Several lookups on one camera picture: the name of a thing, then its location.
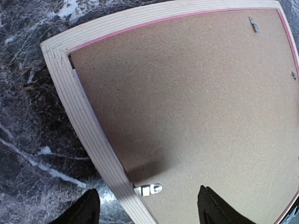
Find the pink edge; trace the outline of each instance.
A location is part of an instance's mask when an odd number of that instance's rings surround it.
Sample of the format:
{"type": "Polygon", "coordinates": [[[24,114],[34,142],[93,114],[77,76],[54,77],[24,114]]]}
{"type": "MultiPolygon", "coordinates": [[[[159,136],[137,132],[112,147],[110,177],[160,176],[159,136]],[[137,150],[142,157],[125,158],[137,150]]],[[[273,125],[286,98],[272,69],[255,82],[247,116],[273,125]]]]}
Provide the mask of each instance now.
{"type": "MultiPolygon", "coordinates": [[[[71,52],[72,51],[76,51],[78,49],[81,49],[81,48],[83,48],[85,46],[88,46],[88,45],[90,45],[92,43],[104,40],[104,39],[109,38],[111,36],[114,36],[114,35],[117,35],[117,34],[121,34],[123,32],[129,31],[129,30],[132,30],[132,29],[136,29],[136,28],[139,28],[139,27],[143,27],[143,26],[147,26],[147,25],[150,25],[150,24],[154,24],[154,23],[157,23],[157,22],[163,22],[163,21],[172,20],[172,19],[176,19],[176,18],[181,18],[181,17],[186,17],[186,16],[192,16],[192,15],[199,15],[199,14],[205,14],[205,13],[216,13],[216,12],[235,11],[235,10],[251,10],[251,9],[255,9],[256,10],[256,9],[274,9],[274,8],[230,8],[230,9],[220,9],[220,10],[213,10],[213,11],[203,11],[203,12],[198,12],[198,13],[190,13],[190,14],[185,14],[185,15],[175,15],[175,16],[171,16],[171,17],[167,17],[167,18],[163,18],[163,19],[159,19],[159,20],[154,20],[154,21],[146,22],[144,24],[136,25],[136,26],[133,26],[133,27],[130,27],[130,28],[127,28],[127,29],[123,29],[123,30],[120,30],[120,31],[116,31],[116,32],[110,33],[110,34],[108,34],[106,36],[102,36],[102,37],[99,37],[99,38],[94,39],[92,41],[86,42],[86,43],[84,43],[82,45],[78,45],[78,46],[74,47],[71,50],[71,52]]],[[[296,57],[296,46],[293,44],[292,38],[291,38],[292,33],[288,29],[287,21],[285,20],[285,18],[283,16],[283,12],[279,8],[276,8],[276,9],[278,11],[278,14],[279,14],[279,17],[281,19],[281,22],[282,22],[282,24],[283,24],[283,26],[285,28],[285,33],[287,35],[287,38],[288,38],[288,41],[289,41],[289,44],[290,44],[290,47],[291,47],[291,50],[292,50],[292,55],[293,55],[293,59],[294,59],[295,66],[296,66],[297,76],[298,76],[299,75],[299,62],[298,62],[297,57],[296,57]]],[[[299,191],[296,192],[296,194],[293,197],[293,199],[291,200],[291,202],[288,204],[288,206],[286,207],[286,209],[283,211],[283,213],[279,216],[279,218],[275,221],[274,224],[279,224],[279,223],[282,222],[282,220],[285,218],[285,216],[290,211],[291,207],[295,204],[295,202],[296,202],[296,200],[298,198],[299,198],[299,191]]]]}

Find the marble surface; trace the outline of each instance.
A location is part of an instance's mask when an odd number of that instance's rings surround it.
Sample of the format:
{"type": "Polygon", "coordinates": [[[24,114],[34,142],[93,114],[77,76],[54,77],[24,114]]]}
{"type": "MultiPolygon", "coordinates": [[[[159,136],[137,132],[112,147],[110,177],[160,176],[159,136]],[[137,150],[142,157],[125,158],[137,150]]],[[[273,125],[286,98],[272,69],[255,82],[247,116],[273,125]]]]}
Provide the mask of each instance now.
{"type": "MultiPolygon", "coordinates": [[[[59,101],[39,43],[78,24],[162,0],[0,0],[0,224],[47,223],[87,189],[101,224],[130,218],[59,101]]],[[[299,46],[299,0],[281,0],[299,46]]]]}

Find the wooden frame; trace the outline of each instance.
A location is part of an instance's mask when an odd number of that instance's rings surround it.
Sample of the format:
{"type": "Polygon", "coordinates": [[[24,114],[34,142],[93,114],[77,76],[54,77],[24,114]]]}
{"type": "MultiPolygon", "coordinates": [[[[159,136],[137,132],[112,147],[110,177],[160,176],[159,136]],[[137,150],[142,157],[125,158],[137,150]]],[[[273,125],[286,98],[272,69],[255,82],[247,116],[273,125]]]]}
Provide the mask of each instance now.
{"type": "MultiPolygon", "coordinates": [[[[60,33],[41,43],[42,52],[66,113],[95,167],[136,224],[157,223],[108,142],[81,86],[69,54],[93,42],[148,24],[184,16],[242,9],[277,9],[284,25],[299,74],[299,56],[290,26],[274,0],[176,0],[104,16],[60,33]]],[[[297,192],[280,223],[298,199],[297,192]]]]}

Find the brown fiberboard panel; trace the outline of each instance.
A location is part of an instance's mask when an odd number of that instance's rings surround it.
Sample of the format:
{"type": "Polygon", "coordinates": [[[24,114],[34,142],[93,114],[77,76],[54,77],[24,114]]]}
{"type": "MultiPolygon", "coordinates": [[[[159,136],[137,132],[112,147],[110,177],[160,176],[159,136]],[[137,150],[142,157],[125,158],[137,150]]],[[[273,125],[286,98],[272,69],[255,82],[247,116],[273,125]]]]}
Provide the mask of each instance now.
{"type": "Polygon", "coordinates": [[[297,191],[298,84],[276,10],[164,21],[71,57],[132,182],[162,184],[144,198],[159,223],[198,223],[202,184],[263,224],[297,191]]]}

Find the black object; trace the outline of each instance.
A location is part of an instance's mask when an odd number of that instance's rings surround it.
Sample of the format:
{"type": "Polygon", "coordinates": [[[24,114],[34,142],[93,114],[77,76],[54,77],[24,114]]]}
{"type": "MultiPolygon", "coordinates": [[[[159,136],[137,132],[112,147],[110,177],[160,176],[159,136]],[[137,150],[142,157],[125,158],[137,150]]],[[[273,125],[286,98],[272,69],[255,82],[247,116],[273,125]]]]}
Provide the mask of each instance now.
{"type": "Polygon", "coordinates": [[[61,216],[49,224],[99,224],[100,198],[96,189],[86,191],[61,216]]]}
{"type": "Polygon", "coordinates": [[[201,185],[198,194],[200,224],[255,224],[226,203],[211,188],[201,185]]]}

